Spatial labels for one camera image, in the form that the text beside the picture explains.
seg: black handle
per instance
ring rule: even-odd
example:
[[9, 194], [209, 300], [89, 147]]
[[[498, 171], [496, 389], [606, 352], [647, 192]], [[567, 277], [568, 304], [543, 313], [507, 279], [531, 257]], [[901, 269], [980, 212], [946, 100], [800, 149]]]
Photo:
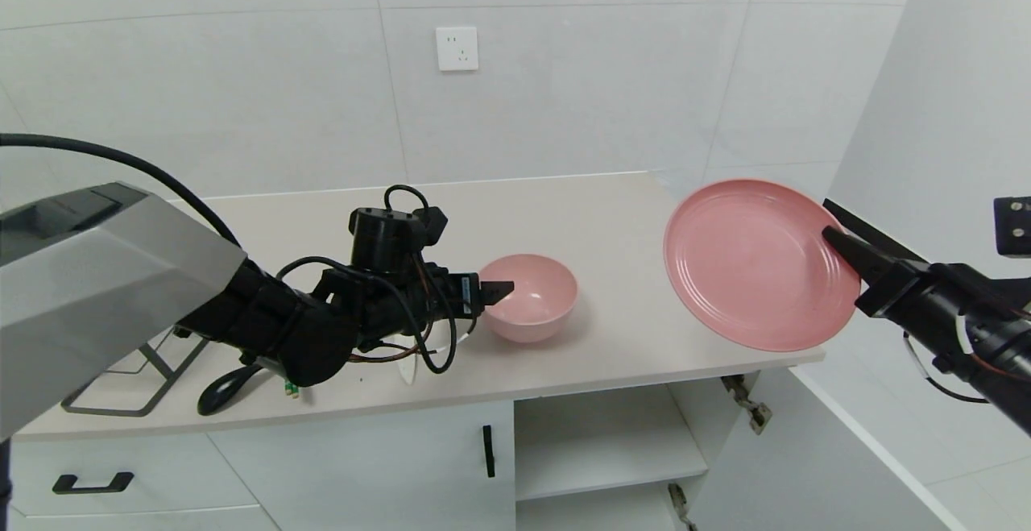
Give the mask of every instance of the black handle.
[[494, 437], [491, 425], [484, 427], [484, 458], [487, 459], [487, 477], [494, 478]]
[[79, 487], [74, 489], [78, 477], [74, 474], [62, 474], [58, 482], [54, 484], [55, 495], [100, 495], [102, 493], [121, 493], [129, 488], [132, 483], [132, 472], [119, 472], [111, 478], [107, 487]]

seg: kitchen counter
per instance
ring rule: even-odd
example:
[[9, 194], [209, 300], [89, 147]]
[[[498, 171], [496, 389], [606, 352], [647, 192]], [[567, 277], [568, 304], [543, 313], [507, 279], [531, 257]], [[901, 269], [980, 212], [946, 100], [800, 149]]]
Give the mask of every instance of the kitchen counter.
[[[275, 271], [302, 256], [350, 261], [352, 208], [379, 207], [384, 189], [269, 194], [209, 200], [251, 257]], [[509, 253], [541, 253], [567, 264], [580, 295], [563, 334], [538, 344], [512, 344], [480, 327], [440, 376], [421, 367], [406, 385], [394, 363], [350, 363], [331, 380], [284, 395], [281, 379], [262, 372], [248, 394], [213, 417], [196, 413], [197, 396], [239, 367], [238, 353], [209, 344], [165, 399], [140, 419], [69, 414], [55, 407], [18, 440], [121, 436], [237, 428], [491, 400], [663, 384], [819, 361], [819, 349], [776, 354], [719, 337], [699, 323], [670, 288], [662, 238], [676, 201], [647, 172], [521, 178], [420, 187], [450, 219], [427, 260], [475, 271]], [[397, 208], [414, 198], [394, 197]], [[309, 290], [321, 266], [288, 277]], [[101, 383], [94, 405], [122, 406], [127, 393]]]

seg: black spoon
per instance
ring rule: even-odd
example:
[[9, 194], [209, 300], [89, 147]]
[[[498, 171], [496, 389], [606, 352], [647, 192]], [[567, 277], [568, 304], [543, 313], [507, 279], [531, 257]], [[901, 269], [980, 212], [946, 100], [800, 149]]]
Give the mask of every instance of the black spoon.
[[197, 413], [201, 417], [209, 417], [221, 410], [222, 406], [225, 406], [227, 402], [232, 400], [233, 396], [236, 396], [236, 392], [243, 388], [251, 376], [257, 374], [258, 370], [261, 369], [262, 367], [257, 363], [252, 363], [250, 366], [237, 368], [215, 379], [204, 389], [204, 392], [200, 393], [200, 398], [197, 399]]

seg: wall outlet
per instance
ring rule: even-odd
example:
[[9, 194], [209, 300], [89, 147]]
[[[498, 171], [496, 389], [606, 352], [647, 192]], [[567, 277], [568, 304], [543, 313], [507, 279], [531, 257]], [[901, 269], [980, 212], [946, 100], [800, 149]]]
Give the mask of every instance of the wall outlet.
[[437, 64], [442, 72], [479, 69], [475, 28], [437, 28]]

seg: cabinet hinge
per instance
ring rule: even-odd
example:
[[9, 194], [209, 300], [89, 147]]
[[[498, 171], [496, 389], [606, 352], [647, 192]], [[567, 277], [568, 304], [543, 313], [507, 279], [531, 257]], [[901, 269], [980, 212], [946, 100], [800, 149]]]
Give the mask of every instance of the cabinet hinge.
[[670, 483], [666, 490], [669, 491], [669, 500], [673, 502], [673, 510], [676, 511], [680, 523], [686, 525], [688, 531], [698, 531], [698, 526], [688, 519], [688, 498], [684, 495], [684, 489], [675, 483]]
[[749, 399], [749, 389], [744, 388], [744, 376], [737, 374], [734, 376], [724, 376], [720, 378], [723, 380], [723, 388], [727, 389], [730, 393], [731, 398], [738, 406], [744, 408], [752, 417], [750, 424], [752, 425], [752, 430], [756, 434], [762, 434], [763, 429], [769, 424], [770, 419], [773, 418], [773, 410], [763, 403], [755, 403]]

